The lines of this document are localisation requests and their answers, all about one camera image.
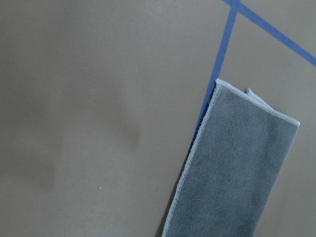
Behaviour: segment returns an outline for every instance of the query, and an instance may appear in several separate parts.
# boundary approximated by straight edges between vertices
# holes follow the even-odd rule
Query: blue painter's tape
[[[213,72],[212,72],[211,79],[210,79],[208,87],[207,87],[206,95],[204,98],[204,102],[203,102],[203,105],[201,108],[200,115],[198,117],[196,131],[195,131],[195,134],[193,136],[193,140],[192,140],[191,145],[193,144],[193,141],[195,140],[195,138],[197,136],[198,128],[200,127],[200,125],[202,123],[202,119],[203,119],[203,117],[206,113],[206,110],[207,110],[207,104],[209,103],[209,101],[213,95],[214,88],[215,88],[215,80],[219,77],[219,74],[221,72],[224,58],[225,58],[225,54],[226,54],[226,50],[228,47],[228,43],[229,43],[229,40],[231,38],[233,27],[234,27],[234,24],[236,21],[236,16],[237,16],[239,4],[240,4],[240,0],[235,0],[234,2],[231,3],[231,10],[230,10],[229,15],[228,15],[228,19],[227,19],[226,26],[225,26],[224,33],[223,33],[223,37],[222,37],[222,41],[221,41],[221,44],[220,44],[220,47],[219,47],[219,50],[217,53],[216,61],[215,61],[214,67],[213,67]]]
[[[223,0],[227,4],[233,6],[234,1],[233,0]],[[291,40],[289,37],[287,37],[285,34],[280,32],[277,28],[272,26],[270,23],[265,21],[262,17],[258,16],[256,13],[254,13],[252,10],[250,10],[248,7],[246,7],[244,4],[240,3],[238,6],[238,12],[248,18],[250,21],[255,23],[257,26],[262,28],[264,31],[278,39],[280,42],[285,44],[287,47],[292,49],[294,52],[299,54],[301,57],[309,61],[311,64],[316,66],[316,58],[312,56],[310,53],[308,53],[304,48],[299,46],[297,43],[295,43],[293,40]]]

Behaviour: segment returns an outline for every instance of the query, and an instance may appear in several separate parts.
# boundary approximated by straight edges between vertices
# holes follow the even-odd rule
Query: gray microfiber cloth
[[[217,79],[162,237],[251,237],[300,123]]]

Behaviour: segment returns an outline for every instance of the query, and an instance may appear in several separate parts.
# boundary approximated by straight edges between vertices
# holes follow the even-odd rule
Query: folded towel
[[[217,79],[162,237],[251,237],[300,123]]]

